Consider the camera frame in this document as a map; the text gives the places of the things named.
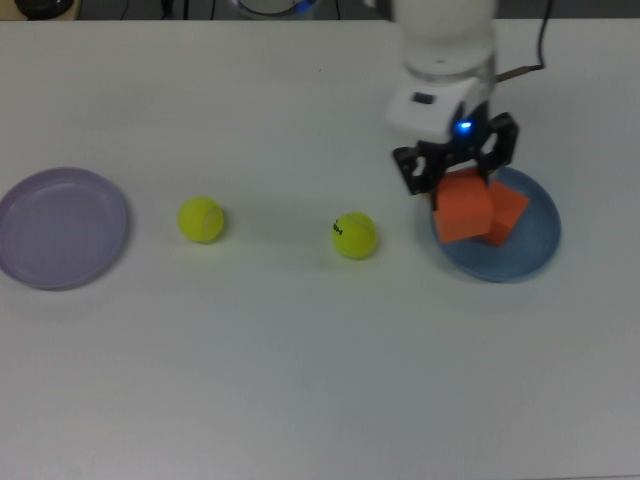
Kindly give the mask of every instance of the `black cable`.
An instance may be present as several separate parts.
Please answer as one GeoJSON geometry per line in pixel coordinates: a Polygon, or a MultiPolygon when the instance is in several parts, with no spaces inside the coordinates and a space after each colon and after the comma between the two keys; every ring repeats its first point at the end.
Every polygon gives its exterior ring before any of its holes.
{"type": "Polygon", "coordinates": [[[160,0],[160,4],[162,5],[162,18],[160,20],[165,20],[170,15],[173,15],[173,0],[160,0]]]}
{"type": "Polygon", "coordinates": [[[120,20],[124,20],[124,17],[127,15],[127,11],[129,10],[129,0],[126,0],[127,4],[124,7],[124,10],[122,11],[122,15],[120,15],[120,20]]]}
{"type": "Polygon", "coordinates": [[[511,80],[512,78],[516,78],[530,72],[537,72],[538,70],[544,70],[545,68],[547,68],[547,62],[544,58],[544,36],[547,32],[547,25],[549,24],[551,13],[553,12],[553,2],[554,0],[547,0],[547,8],[544,12],[540,32],[538,33],[538,65],[527,65],[514,68],[513,70],[509,70],[508,72],[501,73],[496,77],[496,81],[498,83],[504,82],[505,80],[511,80]]]}

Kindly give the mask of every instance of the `yellow tennis ball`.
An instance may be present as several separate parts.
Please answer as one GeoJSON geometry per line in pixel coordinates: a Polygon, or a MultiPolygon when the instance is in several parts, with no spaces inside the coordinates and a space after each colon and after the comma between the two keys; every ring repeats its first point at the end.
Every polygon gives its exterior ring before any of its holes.
{"type": "Polygon", "coordinates": [[[223,226],[222,208],[212,198],[192,197],[178,211],[178,228],[193,242],[211,242],[223,226]]]}
{"type": "Polygon", "coordinates": [[[364,213],[346,213],[333,224],[333,245],[345,257],[368,257],[377,243],[376,224],[364,213]]]}

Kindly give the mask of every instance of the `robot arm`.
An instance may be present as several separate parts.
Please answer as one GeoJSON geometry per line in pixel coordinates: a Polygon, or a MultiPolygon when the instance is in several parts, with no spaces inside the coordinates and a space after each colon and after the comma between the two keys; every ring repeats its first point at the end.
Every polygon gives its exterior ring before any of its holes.
{"type": "MultiPolygon", "coordinates": [[[[364,0],[380,7],[376,0],[364,0]]],[[[411,194],[430,193],[447,169],[475,160],[487,179],[511,163],[518,126],[509,114],[493,119],[497,0],[393,0],[393,19],[404,32],[404,69],[387,123],[413,137],[415,147],[393,157],[411,194]],[[489,152],[483,147],[495,134],[489,152]]]]}

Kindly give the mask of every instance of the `orange foam cube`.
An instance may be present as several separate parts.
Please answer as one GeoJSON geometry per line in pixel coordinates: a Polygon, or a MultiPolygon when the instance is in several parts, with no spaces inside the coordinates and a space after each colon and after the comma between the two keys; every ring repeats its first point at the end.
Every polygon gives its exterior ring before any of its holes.
{"type": "Polygon", "coordinates": [[[529,199],[512,188],[494,181],[489,186],[494,215],[491,230],[482,238],[496,247],[501,247],[524,213],[529,199]]]}
{"type": "Polygon", "coordinates": [[[489,189],[475,168],[445,176],[438,185],[433,219],[442,243],[488,233],[493,219],[489,189]]]}

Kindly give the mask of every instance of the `blue led light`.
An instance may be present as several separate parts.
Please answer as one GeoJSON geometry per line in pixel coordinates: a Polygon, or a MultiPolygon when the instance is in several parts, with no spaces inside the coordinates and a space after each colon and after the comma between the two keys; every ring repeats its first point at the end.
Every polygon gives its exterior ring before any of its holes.
{"type": "Polygon", "coordinates": [[[456,130],[461,135],[466,135],[471,131],[471,127],[473,127],[473,124],[471,122],[460,122],[458,123],[456,130]]]}
{"type": "Polygon", "coordinates": [[[306,2],[299,3],[296,7],[296,13],[302,13],[309,10],[316,1],[317,0],[307,0],[306,2]]]}

